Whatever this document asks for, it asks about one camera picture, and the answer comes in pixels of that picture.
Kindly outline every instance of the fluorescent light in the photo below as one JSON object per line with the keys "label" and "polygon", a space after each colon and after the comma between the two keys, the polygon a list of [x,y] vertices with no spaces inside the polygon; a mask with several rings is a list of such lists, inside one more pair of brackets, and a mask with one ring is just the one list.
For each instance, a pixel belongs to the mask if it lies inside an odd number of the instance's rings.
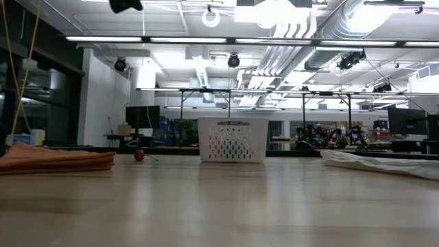
{"label": "fluorescent light", "polygon": [[241,89],[233,89],[232,93],[268,93],[271,92],[269,90],[241,90]]}
{"label": "fluorescent light", "polygon": [[142,42],[141,37],[67,36],[73,42]]}
{"label": "fluorescent light", "polygon": [[363,51],[357,47],[316,47],[318,51]]}
{"label": "fluorescent light", "polygon": [[439,46],[439,42],[423,42],[423,41],[410,41],[406,42],[406,47],[437,47]]}
{"label": "fluorescent light", "polygon": [[167,91],[167,92],[173,91],[173,92],[176,92],[176,91],[179,91],[180,89],[141,89],[141,88],[137,88],[136,90],[140,90],[140,91],[155,91],[155,92],[159,92],[159,91]]}
{"label": "fluorescent light", "polygon": [[282,38],[237,38],[237,44],[261,44],[261,45],[310,45],[310,40],[289,40]]}
{"label": "fluorescent light", "polygon": [[[180,106],[164,106],[164,109],[181,109]],[[189,109],[193,109],[193,107],[189,107],[189,106],[183,106],[183,109],[189,110]]]}
{"label": "fluorescent light", "polygon": [[226,38],[173,38],[153,37],[152,43],[226,43]]}
{"label": "fluorescent light", "polygon": [[222,107],[197,107],[197,109],[205,109],[205,110],[226,110],[227,108],[222,108]]}
{"label": "fluorescent light", "polygon": [[[92,2],[92,3],[108,3],[108,0],[81,0],[83,2]],[[166,1],[166,0],[141,0],[141,3],[146,4],[159,4],[159,5],[176,5],[177,3],[181,3],[183,5],[223,5],[222,1],[198,1],[198,0],[185,0],[185,1]]]}
{"label": "fluorescent light", "polygon": [[382,46],[382,47],[391,47],[396,45],[395,41],[373,41],[373,40],[322,40],[320,42],[321,45],[346,45],[346,46]]}
{"label": "fluorescent light", "polygon": [[289,93],[289,94],[302,94],[302,93],[310,93],[309,91],[273,91],[273,93]]}

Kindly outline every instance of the computer monitor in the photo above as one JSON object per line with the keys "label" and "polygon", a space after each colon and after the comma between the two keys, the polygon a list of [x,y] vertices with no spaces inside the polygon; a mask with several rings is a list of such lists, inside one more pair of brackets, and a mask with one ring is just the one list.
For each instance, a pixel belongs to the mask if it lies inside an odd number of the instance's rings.
{"label": "computer monitor", "polygon": [[388,108],[390,134],[427,134],[424,110]]}
{"label": "computer monitor", "polygon": [[125,121],[133,128],[160,128],[160,106],[129,106],[125,111]]}

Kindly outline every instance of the black object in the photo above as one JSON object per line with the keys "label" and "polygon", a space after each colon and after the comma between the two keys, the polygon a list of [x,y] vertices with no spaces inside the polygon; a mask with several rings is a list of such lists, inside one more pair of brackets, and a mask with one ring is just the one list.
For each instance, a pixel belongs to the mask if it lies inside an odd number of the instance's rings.
{"label": "black object", "polygon": [[376,88],[373,88],[372,93],[389,92],[391,90],[392,90],[392,85],[390,85],[390,83],[386,83],[383,86],[378,86]]}
{"label": "black object", "polygon": [[160,128],[160,106],[129,106],[125,121],[137,131],[139,128]]}
{"label": "black object", "polygon": [[388,108],[390,134],[427,134],[424,110]]}
{"label": "black object", "polygon": [[383,120],[373,121],[373,129],[376,130],[377,128],[388,129],[389,127],[387,121],[383,121]]}
{"label": "black object", "polygon": [[230,58],[228,59],[228,66],[230,68],[236,68],[239,66],[239,58],[237,54],[230,55]]}
{"label": "black object", "polygon": [[6,137],[8,136],[8,127],[0,123],[0,157],[6,153]]}
{"label": "black object", "polygon": [[368,144],[364,141],[363,134],[366,134],[361,130],[360,126],[354,126],[348,131],[348,136],[351,139],[351,143],[358,145],[360,149],[368,149]]}
{"label": "black object", "polygon": [[[428,124],[428,140],[430,141],[439,141],[439,115],[428,115],[427,116],[427,124]],[[439,154],[439,145],[438,146],[430,146],[429,154]]]}
{"label": "black object", "polygon": [[118,58],[115,63],[115,70],[120,72],[125,72],[128,69],[128,64],[125,61],[125,58]]}
{"label": "black object", "polygon": [[351,52],[348,56],[343,56],[342,60],[339,64],[337,64],[337,67],[341,70],[346,70],[354,67],[359,61],[367,58],[366,53],[363,51],[354,51]]}
{"label": "black object", "polygon": [[138,11],[143,10],[140,0],[110,0],[110,7],[115,14],[118,14],[129,8],[134,8]]}
{"label": "black object", "polygon": [[297,128],[296,150],[314,150],[314,147],[308,142],[304,128]]}
{"label": "black object", "polygon": [[422,5],[419,6],[419,10],[415,11],[414,14],[420,14],[424,12],[424,7]]}

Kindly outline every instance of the white laundry basket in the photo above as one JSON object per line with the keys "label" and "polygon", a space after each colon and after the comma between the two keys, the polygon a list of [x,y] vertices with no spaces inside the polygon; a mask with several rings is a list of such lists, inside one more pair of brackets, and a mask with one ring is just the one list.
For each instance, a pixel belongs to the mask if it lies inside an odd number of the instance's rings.
{"label": "white laundry basket", "polygon": [[200,158],[204,162],[262,163],[267,148],[268,119],[198,119]]}

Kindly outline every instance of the red ball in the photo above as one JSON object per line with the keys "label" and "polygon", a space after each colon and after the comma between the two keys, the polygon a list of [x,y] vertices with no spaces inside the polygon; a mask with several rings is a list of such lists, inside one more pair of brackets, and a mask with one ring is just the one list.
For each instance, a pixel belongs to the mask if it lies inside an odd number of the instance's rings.
{"label": "red ball", "polygon": [[145,153],[143,153],[143,150],[136,150],[136,152],[134,152],[134,158],[136,161],[143,161],[144,156]]}

